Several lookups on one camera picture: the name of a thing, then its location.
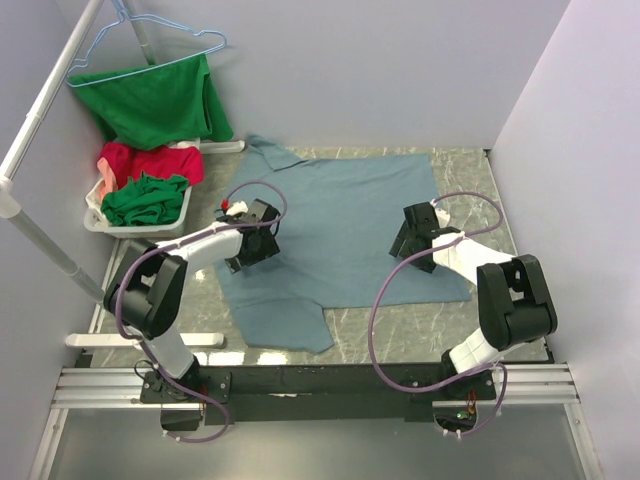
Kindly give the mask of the grey-blue polo shirt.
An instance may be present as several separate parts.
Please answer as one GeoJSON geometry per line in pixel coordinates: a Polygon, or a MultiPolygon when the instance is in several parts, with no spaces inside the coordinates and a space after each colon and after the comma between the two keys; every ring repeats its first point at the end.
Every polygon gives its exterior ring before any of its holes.
{"type": "Polygon", "coordinates": [[[438,194],[424,154],[309,158],[256,137],[242,154],[209,156],[206,167],[220,194],[288,209],[279,254],[238,273],[216,267],[250,347],[361,349],[374,303],[442,309],[471,298],[460,276],[399,268],[389,254],[403,209],[438,194]]]}

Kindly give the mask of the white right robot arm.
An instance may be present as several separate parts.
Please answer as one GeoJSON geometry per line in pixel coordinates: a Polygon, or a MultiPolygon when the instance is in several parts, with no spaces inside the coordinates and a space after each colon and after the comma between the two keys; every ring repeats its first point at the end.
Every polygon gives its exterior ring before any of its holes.
{"type": "Polygon", "coordinates": [[[419,270],[448,269],[476,286],[479,326],[442,355],[439,387],[460,399],[474,386],[470,371],[494,363],[526,343],[557,330],[555,307],[539,260],[486,247],[446,226],[446,213],[429,202],[404,209],[389,254],[419,270]]]}

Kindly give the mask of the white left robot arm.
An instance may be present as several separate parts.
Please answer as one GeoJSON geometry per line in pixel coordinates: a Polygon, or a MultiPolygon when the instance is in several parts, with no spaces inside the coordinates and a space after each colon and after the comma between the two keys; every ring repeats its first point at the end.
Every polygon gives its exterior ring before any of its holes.
{"type": "Polygon", "coordinates": [[[200,388],[200,364],[175,326],[186,281],[218,261],[237,273],[275,256],[282,217],[260,199],[236,202],[199,231],[167,242],[135,240],[126,250],[103,306],[119,334],[139,342],[166,374],[164,389],[176,401],[193,399],[200,388]]]}

